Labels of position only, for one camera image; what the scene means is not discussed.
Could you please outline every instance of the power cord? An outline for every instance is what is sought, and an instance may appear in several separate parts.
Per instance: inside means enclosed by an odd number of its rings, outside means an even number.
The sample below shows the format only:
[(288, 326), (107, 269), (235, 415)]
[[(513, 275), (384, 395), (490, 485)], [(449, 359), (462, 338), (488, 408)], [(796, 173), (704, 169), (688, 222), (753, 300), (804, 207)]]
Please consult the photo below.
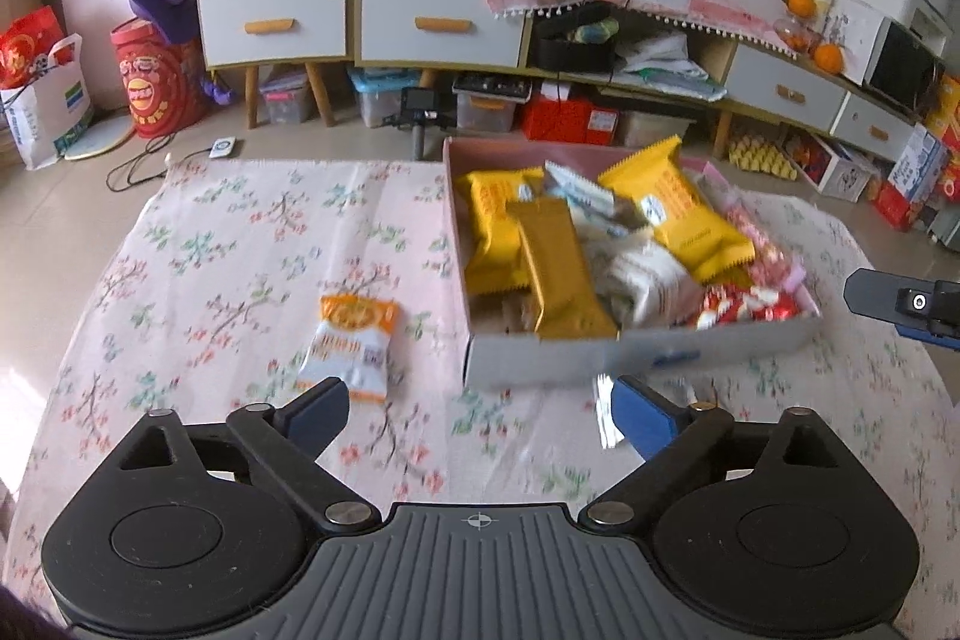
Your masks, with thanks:
[[(176, 138), (176, 133), (169, 134), (165, 137), (157, 137), (156, 139), (147, 140), (146, 145), (144, 145), (143, 152), (137, 155), (134, 155), (128, 161), (123, 162), (120, 166), (114, 167), (113, 169), (107, 172), (107, 177), (104, 178), (104, 184), (107, 185), (107, 189), (114, 194), (123, 194), (125, 191), (136, 188), (139, 185), (152, 182), (154, 180), (162, 180), (167, 176), (167, 167), (163, 167), (163, 172), (157, 172), (156, 175), (149, 175), (147, 177), (141, 177), (138, 180), (133, 179), (133, 175), (136, 174), (136, 170), (139, 169), (140, 164), (146, 161), (150, 156), (159, 153), (161, 150), (169, 148), (171, 142)], [(210, 153), (210, 150), (213, 148), (205, 148), (203, 150), (195, 150), (192, 153), (184, 156), (184, 161), (194, 158), (198, 155), (205, 155)], [(126, 183), (120, 186), (115, 186), (112, 182), (113, 175), (116, 175), (117, 172), (122, 170), (127, 170)]]

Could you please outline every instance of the orange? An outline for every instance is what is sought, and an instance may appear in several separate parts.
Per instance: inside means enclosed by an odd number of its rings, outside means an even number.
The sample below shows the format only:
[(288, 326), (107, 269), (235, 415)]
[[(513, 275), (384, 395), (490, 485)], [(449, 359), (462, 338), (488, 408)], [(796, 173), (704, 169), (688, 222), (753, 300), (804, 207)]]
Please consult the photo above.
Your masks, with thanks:
[(838, 44), (821, 44), (813, 53), (813, 62), (827, 74), (843, 71), (843, 49)]
[(805, 20), (817, 14), (817, 4), (814, 0), (784, 0), (784, 4), (793, 14)]

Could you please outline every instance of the floral tablecloth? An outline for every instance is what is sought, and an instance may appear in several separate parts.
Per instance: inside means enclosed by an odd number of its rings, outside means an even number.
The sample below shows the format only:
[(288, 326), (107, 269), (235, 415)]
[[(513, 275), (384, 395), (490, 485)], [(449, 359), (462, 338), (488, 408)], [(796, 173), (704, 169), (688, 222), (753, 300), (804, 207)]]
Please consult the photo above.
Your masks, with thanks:
[[(577, 389), (463, 391), (443, 169), (434, 164), (181, 164), (104, 271), (67, 350), (24, 477), (4, 567), (20, 598), (55, 613), (40, 542), (144, 410), (220, 421), (299, 393), (296, 370), (323, 292), (391, 297), (390, 402), (354, 405), (323, 466), (387, 511), (393, 501), (567, 501), (576, 513), (640, 463), (600, 447)], [(899, 626), (960, 634), (960, 438), (928, 355), (850, 316), (843, 282), (869, 266), (846, 228), (805, 202), (751, 194), (803, 252), (824, 330), (793, 356), (682, 377), (744, 419), (816, 408), (915, 528), (923, 557)]]

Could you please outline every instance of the white device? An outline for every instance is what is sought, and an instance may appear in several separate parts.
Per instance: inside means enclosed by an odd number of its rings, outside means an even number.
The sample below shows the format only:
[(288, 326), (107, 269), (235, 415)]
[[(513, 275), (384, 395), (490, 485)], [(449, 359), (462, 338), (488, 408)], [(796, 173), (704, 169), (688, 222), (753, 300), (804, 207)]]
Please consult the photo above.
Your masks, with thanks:
[(927, 0), (858, 0), (913, 32), (930, 52), (943, 57), (953, 30)]
[(210, 158), (229, 158), (237, 144), (236, 137), (224, 137), (216, 140), (210, 148)]
[(824, 39), (843, 47), (843, 75), (908, 114), (930, 108), (944, 62), (896, 20), (858, 0), (833, 0)]

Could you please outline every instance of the yellow toy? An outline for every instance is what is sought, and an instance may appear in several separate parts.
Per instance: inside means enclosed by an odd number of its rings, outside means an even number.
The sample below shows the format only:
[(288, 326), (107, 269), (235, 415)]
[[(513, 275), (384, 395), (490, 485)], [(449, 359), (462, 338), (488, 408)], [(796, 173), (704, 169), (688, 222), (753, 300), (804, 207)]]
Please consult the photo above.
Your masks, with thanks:
[(763, 172), (781, 180), (797, 179), (797, 170), (782, 151), (762, 136), (744, 134), (728, 148), (730, 162), (743, 172)]

